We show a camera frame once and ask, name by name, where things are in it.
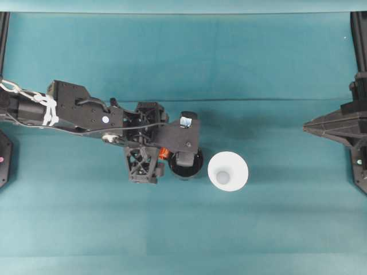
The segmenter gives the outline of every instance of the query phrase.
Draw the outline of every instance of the black cable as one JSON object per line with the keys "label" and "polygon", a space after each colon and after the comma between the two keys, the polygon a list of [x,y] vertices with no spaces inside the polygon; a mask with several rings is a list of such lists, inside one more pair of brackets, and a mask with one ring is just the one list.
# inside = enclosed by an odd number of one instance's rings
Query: black cable
{"label": "black cable", "polygon": [[27,125],[27,124],[19,121],[18,119],[16,119],[11,114],[7,113],[7,115],[12,120],[14,120],[16,123],[18,123],[18,124],[20,124],[20,125],[22,125],[24,127],[28,127],[28,128],[48,128],[48,129],[54,129],[54,130],[57,130],[57,131],[60,131],[60,132],[72,133],[73,135],[77,135],[77,136],[83,136],[83,135],[86,135],[86,134],[100,133],[100,132],[107,132],[107,131],[144,129],[144,128],[150,128],[150,127],[154,127],[154,126],[167,125],[168,124],[168,123],[164,123],[164,122],[157,122],[157,123],[152,123],[152,124],[142,125],[142,126],[112,127],[112,128],[95,129],[95,130],[90,130],[90,131],[86,130],[86,131],[83,131],[83,132],[77,132],[77,131],[72,131],[72,130],[68,130],[68,129],[64,129],[64,128],[56,128],[56,127],[52,127],[52,126]]}

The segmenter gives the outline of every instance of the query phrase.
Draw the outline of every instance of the white rope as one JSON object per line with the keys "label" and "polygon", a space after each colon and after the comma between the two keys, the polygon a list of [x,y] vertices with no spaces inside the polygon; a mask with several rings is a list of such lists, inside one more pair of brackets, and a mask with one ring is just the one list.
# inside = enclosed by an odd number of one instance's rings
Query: white rope
{"label": "white rope", "polygon": [[9,93],[18,93],[27,97],[33,102],[37,102],[43,106],[46,106],[46,112],[44,114],[44,121],[42,122],[42,126],[53,126],[55,123],[58,123],[58,116],[56,114],[57,102],[55,99],[53,99],[52,96],[22,89],[17,83],[5,79],[1,81],[0,87],[4,91],[7,91]]}

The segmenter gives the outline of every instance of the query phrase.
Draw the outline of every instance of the screw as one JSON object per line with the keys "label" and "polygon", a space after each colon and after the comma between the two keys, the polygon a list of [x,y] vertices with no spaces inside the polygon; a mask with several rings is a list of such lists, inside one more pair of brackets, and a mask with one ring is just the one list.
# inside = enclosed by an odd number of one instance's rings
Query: screw
{"label": "screw", "polygon": [[102,117],[102,122],[103,123],[109,123],[110,122],[110,118],[108,118],[108,116],[103,116]]}

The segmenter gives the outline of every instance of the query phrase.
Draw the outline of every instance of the orange component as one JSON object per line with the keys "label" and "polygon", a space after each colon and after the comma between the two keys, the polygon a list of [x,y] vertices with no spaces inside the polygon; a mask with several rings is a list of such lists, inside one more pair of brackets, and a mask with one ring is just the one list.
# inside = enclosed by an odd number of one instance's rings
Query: orange component
{"label": "orange component", "polygon": [[163,160],[166,160],[166,159],[169,158],[170,153],[171,152],[167,148],[162,147],[161,150],[159,151],[159,158],[163,159]]}

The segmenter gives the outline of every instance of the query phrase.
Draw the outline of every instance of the white cup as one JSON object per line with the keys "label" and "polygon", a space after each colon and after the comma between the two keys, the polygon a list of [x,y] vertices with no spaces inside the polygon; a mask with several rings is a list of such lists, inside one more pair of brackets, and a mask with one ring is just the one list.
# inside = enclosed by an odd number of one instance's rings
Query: white cup
{"label": "white cup", "polygon": [[220,152],[211,158],[208,175],[210,181],[220,190],[237,191],[247,183],[248,166],[240,155]]}

